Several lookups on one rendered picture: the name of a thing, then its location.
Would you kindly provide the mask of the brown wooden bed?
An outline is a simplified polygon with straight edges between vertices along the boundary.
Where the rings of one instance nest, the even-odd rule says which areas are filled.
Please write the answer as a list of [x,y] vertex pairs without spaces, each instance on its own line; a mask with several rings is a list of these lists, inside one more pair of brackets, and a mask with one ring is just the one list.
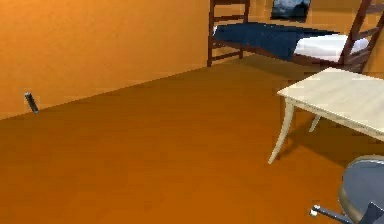
[[[218,25],[248,23],[250,0],[210,0],[207,64],[252,52],[283,60],[260,48],[216,40]],[[360,73],[384,28],[384,3],[362,0],[347,35],[335,34],[300,39],[290,61],[300,65],[335,67]]]

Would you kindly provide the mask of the dark blue blanket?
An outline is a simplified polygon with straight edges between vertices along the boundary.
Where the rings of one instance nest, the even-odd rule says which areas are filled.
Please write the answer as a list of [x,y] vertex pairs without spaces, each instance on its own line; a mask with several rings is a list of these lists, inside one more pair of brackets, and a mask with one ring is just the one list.
[[260,47],[283,60],[290,60],[300,39],[335,34],[335,31],[248,22],[218,25],[216,40]]

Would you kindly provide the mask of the grey office chair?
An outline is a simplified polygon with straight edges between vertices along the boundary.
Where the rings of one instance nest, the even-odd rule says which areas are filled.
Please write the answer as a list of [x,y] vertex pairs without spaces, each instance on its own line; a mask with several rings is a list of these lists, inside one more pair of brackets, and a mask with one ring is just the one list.
[[309,215],[340,224],[384,224],[384,156],[364,155],[348,164],[338,190],[342,214],[314,205]]

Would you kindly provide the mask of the small dark grey cylinder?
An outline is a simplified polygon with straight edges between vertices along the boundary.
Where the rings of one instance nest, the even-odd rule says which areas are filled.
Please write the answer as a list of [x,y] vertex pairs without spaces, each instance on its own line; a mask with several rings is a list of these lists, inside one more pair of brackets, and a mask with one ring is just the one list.
[[32,112],[35,114],[39,113],[39,109],[37,107],[37,104],[36,104],[32,94],[30,92],[26,92],[24,95],[25,95],[25,98],[26,98],[28,105],[30,106]]

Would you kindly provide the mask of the framed dark picture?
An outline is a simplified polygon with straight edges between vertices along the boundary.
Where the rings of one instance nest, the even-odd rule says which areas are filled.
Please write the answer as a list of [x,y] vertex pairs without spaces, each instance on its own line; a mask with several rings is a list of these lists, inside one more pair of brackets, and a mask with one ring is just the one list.
[[311,0],[273,0],[271,19],[305,22]]

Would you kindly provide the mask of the cream wooden table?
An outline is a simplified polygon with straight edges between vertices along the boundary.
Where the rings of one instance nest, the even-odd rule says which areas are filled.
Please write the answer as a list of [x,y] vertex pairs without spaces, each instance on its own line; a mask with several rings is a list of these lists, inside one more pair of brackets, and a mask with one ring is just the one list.
[[277,92],[285,101],[281,131],[268,160],[272,164],[289,131],[295,108],[384,142],[384,79],[327,68]]

